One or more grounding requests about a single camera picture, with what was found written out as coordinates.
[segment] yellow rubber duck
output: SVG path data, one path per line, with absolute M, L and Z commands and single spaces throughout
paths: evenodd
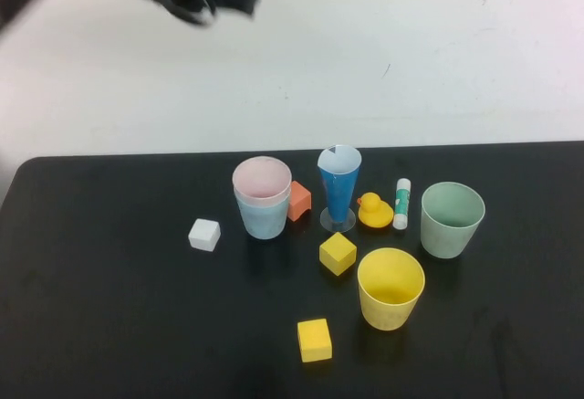
M 380 196 L 367 192 L 357 200 L 359 209 L 359 220 L 365 226 L 382 228 L 391 224 L 393 219 L 393 209 Z

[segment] clear cup base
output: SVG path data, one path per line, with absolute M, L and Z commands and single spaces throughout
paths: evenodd
M 349 209 L 347 212 L 347 219 L 342 223 L 336 223 L 330 217 L 329 209 L 326 208 L 320 214 L 320 225 L 331 233 L 345 233 L 351 230 L 355 226 L 355 222 L 357 218 L 355 217 L 355 213 Z

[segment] pink cup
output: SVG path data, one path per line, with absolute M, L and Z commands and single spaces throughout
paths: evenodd
M 247 205 L 269 207 L 290 195 L 292 173 L 274 157 L 258 156 L 241 162 L 233 175 L 235 196 Z

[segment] orange cube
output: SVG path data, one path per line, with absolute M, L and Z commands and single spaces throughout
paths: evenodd
M 299 182 L 292 182 L 290 190 L 290 206 L 288 218 L 297 221 L 307 210 L 312 208 L 312 195 L 306 187 Z

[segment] white cube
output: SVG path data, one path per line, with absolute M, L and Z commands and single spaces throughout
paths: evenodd
M 189 242 L 192 248 L 213 251 L 220 235 L 219 223 L 207 219 L 197 219 L 191 233 L 189 233 Z

